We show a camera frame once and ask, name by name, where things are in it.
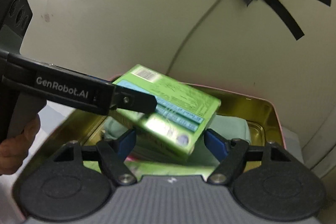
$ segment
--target green packet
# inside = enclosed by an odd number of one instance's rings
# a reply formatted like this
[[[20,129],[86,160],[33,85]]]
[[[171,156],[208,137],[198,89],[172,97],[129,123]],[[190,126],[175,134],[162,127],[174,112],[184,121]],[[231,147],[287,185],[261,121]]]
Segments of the green packet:
[[[187,160],[221,105],[219,99],[141,65],[113,83],[156,97],[157,107],[150,115],[125,109],[110,115],[127,128],[136,126],[139,137],[179,160]]]
[[[175,164],[162,164],[150,161],[131,161],[126,160],[125,165],[132,171],[139,181],[143,175],[157,176],[184,176],[184,175],[202,175],[206,180],[213,172],[213,167],[208,166],[182,166]],[[84,166],[97,172],[101,172],[98,162],[84,161]]]

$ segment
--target black robotic device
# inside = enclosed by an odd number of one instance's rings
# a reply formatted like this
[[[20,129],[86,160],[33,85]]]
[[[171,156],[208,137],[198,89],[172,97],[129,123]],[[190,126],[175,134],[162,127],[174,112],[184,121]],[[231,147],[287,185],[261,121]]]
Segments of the black robotic device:
[[[135,142],[128,130],[95,146],[64,145],[20,185],[25,223],[318,223],[323,184],[276,143],[249,146],[205,130],[205,145],[220,160],[207,181],[192,175],[137,182],[123,163]],[[83,160],[98,161],[102,174]],[[243,173],[247,161],[261,166]]]
[[[0,142],[20,134],[46,100],[100,115],[116,108],[155,110],[152,95],[20,55],[32,15],[27,0],[1,0]]]

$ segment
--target white wall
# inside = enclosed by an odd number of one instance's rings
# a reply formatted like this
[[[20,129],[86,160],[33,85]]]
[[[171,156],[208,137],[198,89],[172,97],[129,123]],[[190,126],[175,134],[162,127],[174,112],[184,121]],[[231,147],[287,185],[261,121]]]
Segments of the white wall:
[[[272,101],[301,145],[336,103],[336,5],[280,0],[306,34],[295,41],[262,1],[222,0],[190,37],[171,76]],[[29,0],[22,53],[98,77],[136,63],[166,72],[215,0]],[[44,15],[50,17],[46,22]]]

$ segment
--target green box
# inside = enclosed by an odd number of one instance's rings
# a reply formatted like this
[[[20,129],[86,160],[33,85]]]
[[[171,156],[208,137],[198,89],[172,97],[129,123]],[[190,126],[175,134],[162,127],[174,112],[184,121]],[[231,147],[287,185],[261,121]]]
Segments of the green box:
[[[114,84],[156,97],[157,108],[150,115],[125,109],[117,109],[110,115],[127,128],[136,126],[140,139],[150,141],[162,153],[179,160],[188,158],[221,105],[219,99],[141,65]]]

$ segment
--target black circular joint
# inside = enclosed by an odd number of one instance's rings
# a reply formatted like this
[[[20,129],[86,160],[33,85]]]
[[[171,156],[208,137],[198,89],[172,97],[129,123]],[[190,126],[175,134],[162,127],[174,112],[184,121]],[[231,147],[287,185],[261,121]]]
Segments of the black circular joint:
[[[9,16],[12,17],[15,14],[16,8],[19,5],[20,0],[14,0],[12,5],[9,8]]]
[[[20,201],[30,215],[48,222],[71,221],[105,204],[111,194],[108,179],[83,166],[68,166],[42,168],[22,183]]]
[[[295,163],[252,169],[233,184],[238,202],[256,216],[272,221],[298,221],[318,213],[325,189],[313,173]]]
[[[21,20],[23,19],[24,14],[25,14],[25,11],[23,10],[23,8],[21,8],[19,12],[17,13],[16,19],[15,19],[16,25],[20,24]]]
[[[28,16],[26,16],[22,22],[22,25],[21,25],[21,30],[24,30],[27,26],[27,22],[28,22]]]

